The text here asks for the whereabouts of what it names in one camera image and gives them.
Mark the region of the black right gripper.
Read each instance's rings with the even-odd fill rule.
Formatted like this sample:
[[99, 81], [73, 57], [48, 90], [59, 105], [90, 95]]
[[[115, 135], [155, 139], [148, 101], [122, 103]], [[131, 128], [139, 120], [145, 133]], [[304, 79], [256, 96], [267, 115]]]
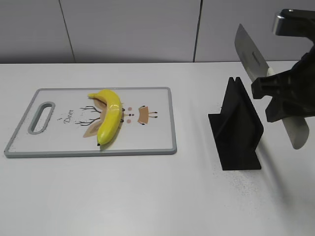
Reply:
[[251, 85], [254, 99], [271, 96], [265, 110], [268, 122], [315, 116], [315, 45], [290, 70], [258, 77]]

